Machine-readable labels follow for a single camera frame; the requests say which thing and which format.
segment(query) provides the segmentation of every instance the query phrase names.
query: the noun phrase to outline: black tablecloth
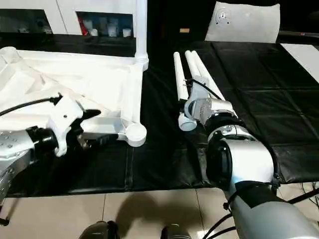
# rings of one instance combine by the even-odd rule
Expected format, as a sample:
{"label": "black tablecloth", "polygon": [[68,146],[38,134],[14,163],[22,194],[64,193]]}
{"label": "black tablecloth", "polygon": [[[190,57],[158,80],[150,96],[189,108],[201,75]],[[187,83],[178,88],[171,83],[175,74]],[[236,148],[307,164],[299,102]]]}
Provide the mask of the black tablecloth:
{"label": "black tablecloth", "polygon": [[[134,55],[134,40],[82,36],[0,35],[18,49]],[[195,42],[149,47],[137,148],[118,141],[89,153],[42,159],[13,181],[10,196],[47,196],[214,187],[205,173],[203,128],[178,128],[173,52],[196,50],[226,99],[274,150],[282,183],[319,181],[319,84],[279,44]],[[182,57],[186,76],[190,77]]]}

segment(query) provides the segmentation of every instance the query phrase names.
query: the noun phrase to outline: wire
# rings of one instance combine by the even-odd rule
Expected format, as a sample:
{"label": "wire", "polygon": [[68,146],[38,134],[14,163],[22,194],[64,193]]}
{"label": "wire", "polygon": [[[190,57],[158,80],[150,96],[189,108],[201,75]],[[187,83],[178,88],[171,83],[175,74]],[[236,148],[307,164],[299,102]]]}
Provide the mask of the wire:
{"label": "wire", "polygon": [[231,213],[223,216],[218,222],[215,223],[215,225],[213,225],[208,232],[205,234],[205,236],[202,239],[207,239],[209,234],[212,233],[212,231],[214,231],[220,224],[222,224],[225,220],[227,220],[228,218],[231,218],[233,215]]}
{"label": "wire", "polygon": [[191,82],[195,82],[197,84],[199,84],[201,87],[205,88],[205,90],[207,90],[209,93],[211,93],[214,97],[216,97],[219,100],[222,100],[215,92],[213,92],[210,88],[208,88],[206,85],[200,83],[199,81],[195,80],[195,79],[191,79]]}
{"label": "wire", "polygon": [[26,107],[26,106],[31,106],[31,105],[35,105],[35,104],[39,104],[39,103],[43,103],[43,102],[51,102],[51,103],[54,103],[56,105],[61,98],[62,98],[62,96],[59,95],[58,97],[44,98],[44,99],[40,99],[40,100],[35,100],[35,101],[23,103],[23,104],[11,107],[11,108],[9,108],[7,110],[4,110],[4,111],[0,112],[0,116],[3,116],[5,114],[8,114],[8,113],[10,113],[12,111],[18,110],[18,109]]}
{"label": "wire", "polygon": [[218,236],[220,236],[220,235],[222,235],[222,234],[224,234],[224,233],[231,232],[231,231],[233,231],[233,230],[236,230],[236,227],[229,227],[229,228],[226,228],[226,229],[224,229],[224,230],[221,230],[220,232],[217,232],[216,234],[210,236],[210,237],[207,238],[207,239],[216,238],[216,237],[218,237]]}
{"label": "wire", "polygon": [[[307,192],[305,191],[304,183],[301,183],[300,185],[301,185],[302,191],[306,194]],[[315,183],[312,183],[312,187],[313,187],[313,190],[316,189],[316,184],[315,184]],[[317,206],[318,210],[319,210],[319,203],[318,203],[317,196],[315,196],[315,200],[316,200],[316,201],[312,200],[311,198],[309,198],[309,200],[310,200],[313,204],[315,204],[315,205]]]}

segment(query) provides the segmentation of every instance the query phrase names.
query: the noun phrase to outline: table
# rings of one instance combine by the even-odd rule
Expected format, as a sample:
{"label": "table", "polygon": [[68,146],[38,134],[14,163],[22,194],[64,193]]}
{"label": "table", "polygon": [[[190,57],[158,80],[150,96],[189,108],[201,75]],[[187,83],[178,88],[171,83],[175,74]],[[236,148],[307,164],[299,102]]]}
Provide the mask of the table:
{"label": "table", "polygon": [[[132,56],[132,41],[82,36],[0,35],[24,50]],[[319,180],[319,84],[279,44],[152,43],[144,72],[141,122],[146,143],[116,142],[99,151],[46,158],[12,182],[11,197],[214,187],[206,176],[203,128],[178,128],[173,52],[196,50],[226,99],[277,155],[282,183]]]}

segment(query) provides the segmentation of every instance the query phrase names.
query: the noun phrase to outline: white pipe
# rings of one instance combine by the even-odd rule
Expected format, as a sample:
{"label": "white pipe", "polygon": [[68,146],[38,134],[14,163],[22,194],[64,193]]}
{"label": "white pipe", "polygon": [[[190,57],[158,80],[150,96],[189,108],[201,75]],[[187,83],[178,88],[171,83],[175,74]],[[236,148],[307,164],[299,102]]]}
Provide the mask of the white pipe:
{"label": "white pipe", "polygon": [[176,87],[178,100],[188,99],[188,92],[185,82],[185,76],[183,72],[183,66],[181,65],[180,55],[178,52],[174,53],[174,66],[175,66],[175,77],[176,77]]}
{"label": "white pipe", "polygon": [[195,60],[194,60],[191,52],[188,50],[185,51],[185,56],[186,56],[186,60],[187,60],[192,78],[194,78],[195,76],[200,76],[199,70],[196,66]]}
{"label": "white pipe", "polygon": [[143,70],[149,67],[149,57],[147,53],[147,21],[148,21],[148,0],[136,0],[136,62],[143,64]]}
{"label": "white pipe", "polygon": [[201,61],[199,55],[197,54],[196,51],[192,51],[192,58],[197,66],[197,69],[200,72],[200,75],[203,77],[206,77],[209,80],[209,88],[216,93],[216,95],[218,95],[222,100],[225,100],[223,94],[221,93],[221,91],[219,90],[218,86],[216,85],[215,81],[213,80],[213,78],[211,77],[211,75],[209,74],[208,70],[206,69],[204,63]]}

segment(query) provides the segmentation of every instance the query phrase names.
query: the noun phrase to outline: tile floor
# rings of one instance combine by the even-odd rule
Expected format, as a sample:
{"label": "tile floor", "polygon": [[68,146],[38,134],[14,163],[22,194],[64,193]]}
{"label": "tile floor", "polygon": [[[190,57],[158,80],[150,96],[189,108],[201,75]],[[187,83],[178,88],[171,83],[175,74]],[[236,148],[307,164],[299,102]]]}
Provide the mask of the tile floor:
{"label": "tile floor", "polygon": [[[279,197],[288,200],[302,193],[299,184],[284,185]],[[227,214],[222,208],[224,195],[219,189],[187,189],[137,193],[114,193],[45,198],[6,199],[0,217],[11,217],[0,228],[1,239],[77,239],[83,230],[99,220],[119,224],[127,239],[159,239],[162,228],[178,223],[193,239]],[[309,200],[296,206],[318,227],[319,210]],[[228,219],[215,232],[232,226]],[[219,239],[237,239],[235,231]]]}

